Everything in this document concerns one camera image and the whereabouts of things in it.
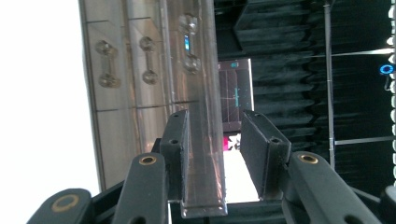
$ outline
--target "black cable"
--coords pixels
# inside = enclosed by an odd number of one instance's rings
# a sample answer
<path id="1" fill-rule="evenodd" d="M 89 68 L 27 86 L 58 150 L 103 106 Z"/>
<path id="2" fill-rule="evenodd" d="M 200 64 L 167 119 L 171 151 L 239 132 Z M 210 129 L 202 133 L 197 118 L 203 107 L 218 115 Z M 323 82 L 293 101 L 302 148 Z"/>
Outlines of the black cable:
<path id="1" fill-rule="evenodd" d="M 384 86 L 384 90 L 385 91 L 390 91 L 390 88 L 388 87 L 389 84 L 389 77 L 387 77 L 387 80 L 385 81 L 385 86 Z"/>

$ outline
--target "white wall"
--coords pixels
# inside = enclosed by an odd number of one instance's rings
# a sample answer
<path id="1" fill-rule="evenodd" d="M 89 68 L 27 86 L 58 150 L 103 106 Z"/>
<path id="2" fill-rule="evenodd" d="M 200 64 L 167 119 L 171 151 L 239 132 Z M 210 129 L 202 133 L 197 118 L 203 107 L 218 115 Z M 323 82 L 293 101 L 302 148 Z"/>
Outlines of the white wall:
<path id="1" fill-rule="evenodd" d="M 0 7 L 0 211 L 25 223 L 52 194 L 98 193 L 78 1 Z"/>

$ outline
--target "blue light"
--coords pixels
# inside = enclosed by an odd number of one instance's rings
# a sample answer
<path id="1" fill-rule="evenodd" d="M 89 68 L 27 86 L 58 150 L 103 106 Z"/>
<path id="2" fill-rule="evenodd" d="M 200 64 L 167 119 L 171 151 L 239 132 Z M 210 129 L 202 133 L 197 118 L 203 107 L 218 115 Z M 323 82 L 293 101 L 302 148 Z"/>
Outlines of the blue light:
<path id="1" fill-rule="evenodd" d="M 237 68 L 238 67 L 238 62 L 235 62 L 235 63 L 231 63 L 231 68 Z"/>
<path id="2" fill-rule="evenodd" d="M 392 74 L 394 71 L 394 68 L 391 64 L 384 64 L 379 68 L 379 73 L 381 75 L 389 75 Z"/>
<path id="3" fill-rule="evenodd" d="M 184 35 L 184 49 L 190 51 L 190 39 L 188 35 Z"/>

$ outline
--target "transparent rectangular tube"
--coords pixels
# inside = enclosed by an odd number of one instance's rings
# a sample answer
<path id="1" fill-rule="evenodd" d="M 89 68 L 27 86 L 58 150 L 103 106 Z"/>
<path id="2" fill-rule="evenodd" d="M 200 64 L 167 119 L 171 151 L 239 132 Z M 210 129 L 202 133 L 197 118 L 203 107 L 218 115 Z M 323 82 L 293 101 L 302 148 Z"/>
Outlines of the transparent rectangular tube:
<path id="1" fill-rule="evenodd" d="M 183 217 L 227 214 L 213 1 L 165 0 L 174 110 L 189 109 Z"/>

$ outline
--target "screen display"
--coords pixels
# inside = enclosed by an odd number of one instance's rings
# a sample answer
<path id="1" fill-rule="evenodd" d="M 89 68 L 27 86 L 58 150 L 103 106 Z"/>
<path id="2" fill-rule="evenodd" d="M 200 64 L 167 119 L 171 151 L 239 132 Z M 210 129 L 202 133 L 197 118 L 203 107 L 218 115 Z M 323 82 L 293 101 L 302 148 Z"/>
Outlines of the screen display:
<path id="1" fill-rule="evenodd" d="M 219 62 L 219 84 L 223 131 L 240 131 L 243 111 L 254 109 L 250 59 Z"/>

